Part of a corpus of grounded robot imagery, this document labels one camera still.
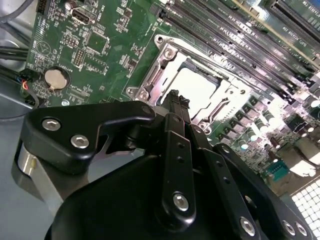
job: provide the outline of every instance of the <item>metal cylinder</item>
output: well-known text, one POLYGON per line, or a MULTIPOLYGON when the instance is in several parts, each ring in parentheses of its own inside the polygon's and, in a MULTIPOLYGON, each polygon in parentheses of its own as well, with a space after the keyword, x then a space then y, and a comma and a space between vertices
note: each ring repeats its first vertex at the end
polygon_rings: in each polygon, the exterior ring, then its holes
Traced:
POLYGON ((77 3, 75 1, 68 0, 64 3, 64 8, 67 11, 71 11, 72 9, 77 7, 77 3))
POLYGON ((265 115, 264 115, 265 119, 268 121, 268 123, 271 125, 271 126, 274 126, 277 124, 277 119, 270 113, 270 112, 267 112, 265 115))
POLYGON ((312 108, 316 108, 320 105, 320 100, 316 99, 313 96, 310 96, 306 99, 306 102, 310 105, 310 107, 312 108))
POLYGON ((279 161, 279 158, 277 157, 277 155, 275 155, 273 151, 269 151, 268 156, 273 163, 276 163, 279 161))
POLYGON ((307 125, 304 126, 304 129, 308 132, 308 133, 312 133, 315 128, 313 126, 311 126, 309 123, 307 123, 307 125))
POLYGON ((267 132, 268 127, 262 121, 258 121, 255 124, 261 133, 267 132))
POLYGON ((258 136, 251 127, 248 129, 248 132, 246 134, 248 135, 251 142, 257 141, 258 136))
POLYGON ((308 135, 308 132, 307 132, 307 130, 306 130, 305 128, 302 128, 302 129, 298 132, 298 134, 299 134, 302 138, 304 138, 304 137, 306 137, 306 136, 308 135))
POLYGON ((281 145, 279 144, 279 142, 274 138, 274 137, 271 137, 270 139, 270 143, 272 144, 272 146, 275 148, 275 149, 279 149, 281 147, 281 145))
POLYGON ((240 148, 241 148, 242 150, 247 150, 247 149, 249 148, 249 145, 248 145, 247 142, 246 142, 245 140, 243 140, 243 139, 240 139, 240 140, 238 141, 238 144, 239 144, 239 146, 240 146, 240 148))
POLYGON ((320 98, 320 89, 318 88, 317 90, 315 90, 313 94, 314 94, 317 98, 320 98))

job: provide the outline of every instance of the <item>black cable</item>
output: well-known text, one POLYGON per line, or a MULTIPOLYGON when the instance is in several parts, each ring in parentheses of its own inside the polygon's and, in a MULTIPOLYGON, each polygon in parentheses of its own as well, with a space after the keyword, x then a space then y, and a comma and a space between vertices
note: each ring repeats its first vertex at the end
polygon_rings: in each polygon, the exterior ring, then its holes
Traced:
POLYGON ((25 62, 27 60, 27 55, 18 55, 18 54, 0 52, 0 59, 25 62))
POLYGON ((12 46, 0 46, 1 53, 8 53, 8 54, 28 54, 27 48, 19 48, 19 47, 12 47, 12 46))
POLYGON ((26 46, 30 45, 30 38, 24 35, 22 32, 14 28, 13 26, 9 25, 8 23, 0 23, 0 28, 8 32, 11 36, 13 36, 15 39, 20 41, 26 46))
POLYGON ((30 4, 33 2, 34 0, 25 0, 24 3, 21 4, 20 7, 18 7, 15 11, 13 11, 12 13, 5 15, 5 16, 0 16, 0 23, 7 23, 10 22, 11 20, 17 18, 22 12, 24 12, 27 7, 30 6, 30 4))
POLYGON ((15 81, 17 79, 17 77, 19 76, 19 73, 16 71, 13 71, 9 68, 6 68, 5 66, 0 65, 0 74, 11 78, 13 81, 15 81))
POLYGON ((17 81, 15 81, 14 79, 12 79, 11 77, 4 75, 1 71, 0 71, 0 79, 2 80, 7 80, 9 82, 15 82, 17 84, 19 84, 17 81))

